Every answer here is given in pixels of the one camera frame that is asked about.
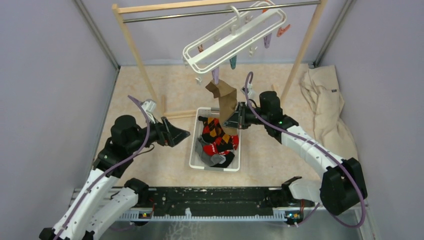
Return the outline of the argyle red yellow sock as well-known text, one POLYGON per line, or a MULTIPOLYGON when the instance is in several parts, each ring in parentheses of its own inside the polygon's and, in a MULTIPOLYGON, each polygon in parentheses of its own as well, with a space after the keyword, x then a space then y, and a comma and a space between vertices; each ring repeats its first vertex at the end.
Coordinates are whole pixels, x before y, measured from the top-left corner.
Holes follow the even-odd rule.
POLYGON ((201 138, 206 145, 202 149, 207 155, 227 155, 233 149, 231 137, 224 132, 218 118, 198 116, 197 120, 203 124, 201 138))

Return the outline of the tan brown sock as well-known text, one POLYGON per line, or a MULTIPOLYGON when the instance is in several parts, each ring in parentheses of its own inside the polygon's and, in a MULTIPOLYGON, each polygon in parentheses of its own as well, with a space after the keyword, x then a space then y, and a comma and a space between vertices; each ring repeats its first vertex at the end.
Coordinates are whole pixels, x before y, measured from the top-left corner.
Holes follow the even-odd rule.
POLYGON ((222 127, 225 134, 234 136, 237 134, 236 128, 226 127, 224 123, 228 120, 235 112, 238 100, 237 100, 237 89, 230 86, 223 80, 219 80, 215 84, 214 80, 211 80, 205 88, 213 94, 214 99, 218 99, 219 104, 219 124, 222 127))

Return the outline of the red white patterned sock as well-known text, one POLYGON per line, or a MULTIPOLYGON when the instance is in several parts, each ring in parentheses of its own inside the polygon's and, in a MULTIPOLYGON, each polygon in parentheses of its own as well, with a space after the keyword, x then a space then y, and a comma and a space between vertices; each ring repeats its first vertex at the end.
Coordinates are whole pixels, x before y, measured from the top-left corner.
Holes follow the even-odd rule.
POLYGON ((213 130, 201 135, 202 139, 208 143, 203 150, 210 156, 213 154, 226 155, 235 151, 239 147, 239 136, 226 134, 223 130, 213 130))

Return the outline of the black blue sock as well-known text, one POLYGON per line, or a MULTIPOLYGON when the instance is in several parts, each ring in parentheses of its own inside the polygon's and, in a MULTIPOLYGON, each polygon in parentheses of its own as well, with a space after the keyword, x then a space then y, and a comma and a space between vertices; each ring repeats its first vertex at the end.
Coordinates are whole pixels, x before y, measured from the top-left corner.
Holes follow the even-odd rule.
POLYGON ((235 158, 235 154, 233 151, 230 151, 229 153, 225 155, 220 155, 220 158, 222 160, 215 166, 218 168, 227 168, 233 162, 235 158))

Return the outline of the grey sock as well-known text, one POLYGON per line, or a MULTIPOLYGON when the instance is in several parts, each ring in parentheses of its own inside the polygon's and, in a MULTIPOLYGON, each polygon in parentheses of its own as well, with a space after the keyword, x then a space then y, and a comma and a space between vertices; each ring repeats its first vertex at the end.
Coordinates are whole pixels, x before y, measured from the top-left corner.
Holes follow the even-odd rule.
POLYGON ((201 137, 198 137, 195 140, 194 151, 197 153, 200 160, 208 167, 227 168, 227 158, 224 155, 214 153, 212 155, 208 155, 206 151, 203 150, 203 147, 206 147, 207 145, 208 143, 205 142, 201 137))

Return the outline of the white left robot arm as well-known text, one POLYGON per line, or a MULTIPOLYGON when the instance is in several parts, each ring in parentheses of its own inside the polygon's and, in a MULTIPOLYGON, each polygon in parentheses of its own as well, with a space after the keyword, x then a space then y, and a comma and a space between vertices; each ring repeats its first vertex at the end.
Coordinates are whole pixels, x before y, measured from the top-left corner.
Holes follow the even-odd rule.
POLYGON ((148 121, 142 128, 131 115, 118 117, 110 132, 111 136, 97 155, 78 196, 53 227, 41 231, 39 239, 100 239, 124 212, 135 205, 144 207, 150 201, 149 186, 132 178, 105 206, 100 207, 101 201, 134 158, 153 143, 174 147, 190 136, 189 131, 173 126, 166 117, 160 122, 148 121))

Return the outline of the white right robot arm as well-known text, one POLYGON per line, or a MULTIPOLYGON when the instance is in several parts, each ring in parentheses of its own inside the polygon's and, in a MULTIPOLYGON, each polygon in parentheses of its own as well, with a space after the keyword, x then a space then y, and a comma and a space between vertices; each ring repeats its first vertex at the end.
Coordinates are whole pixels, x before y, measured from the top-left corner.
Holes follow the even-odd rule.
POLYGON ((244 130, 251 125, 263 125, 268 135, 293 150, 317 173, 320 180, 293 178, 282 191, 281 199, 287 206, 300 200, 321 204, 334 216, 360 205, 366 212, 368 196, 362 166, 358 160, 332 153, 309 136, 290 116, 283 113, 275 91, 259 95, 259 107, 249 100, 239 102, 235 111, 225 119, 224 127, 244 130))

